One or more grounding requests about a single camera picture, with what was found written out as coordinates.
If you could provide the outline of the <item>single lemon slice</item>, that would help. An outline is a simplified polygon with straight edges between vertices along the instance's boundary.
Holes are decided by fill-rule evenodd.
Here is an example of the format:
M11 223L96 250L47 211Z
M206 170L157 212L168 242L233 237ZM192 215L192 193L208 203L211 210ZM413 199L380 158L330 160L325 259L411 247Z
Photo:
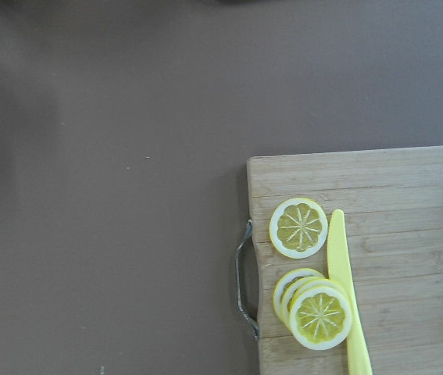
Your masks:
M275 208L270 218L269 237L273 247L292 259L316 254L325 244L328 221L315 201L290 198Z

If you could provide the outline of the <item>yellow plastic knife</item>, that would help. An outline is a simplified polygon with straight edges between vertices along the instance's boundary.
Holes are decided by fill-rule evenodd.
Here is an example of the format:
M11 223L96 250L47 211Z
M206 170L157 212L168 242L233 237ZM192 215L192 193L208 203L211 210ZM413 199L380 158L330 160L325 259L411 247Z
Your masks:
M335 209L330 218L327 235L327 272L329 278L339 284L345 291L352 311L352 326L346 339L348 373L372 375L370 355L355 296L345 228L345 214L341 209Z

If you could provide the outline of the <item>stacked lemon slices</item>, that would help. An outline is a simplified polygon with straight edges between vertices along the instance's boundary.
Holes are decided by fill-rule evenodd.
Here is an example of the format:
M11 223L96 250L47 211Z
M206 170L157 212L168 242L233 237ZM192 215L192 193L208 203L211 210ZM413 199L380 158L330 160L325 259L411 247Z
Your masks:
M310 268L283 275L273 290L277 317L302 346L328 350L343 342L352 327L352 308L338 283Z

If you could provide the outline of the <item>wooden cutting board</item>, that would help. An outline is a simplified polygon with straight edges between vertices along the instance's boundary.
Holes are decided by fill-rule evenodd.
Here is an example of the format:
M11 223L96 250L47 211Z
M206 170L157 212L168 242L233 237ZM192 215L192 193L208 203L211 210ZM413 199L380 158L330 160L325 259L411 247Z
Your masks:
M289 259L270 243L275 208L294 197L343 210L356 300L375 374L443 374L443 146L248 161L259 271L259 370L345 374L345 345L302 347L273 311L286 272L327 269L326 253Z

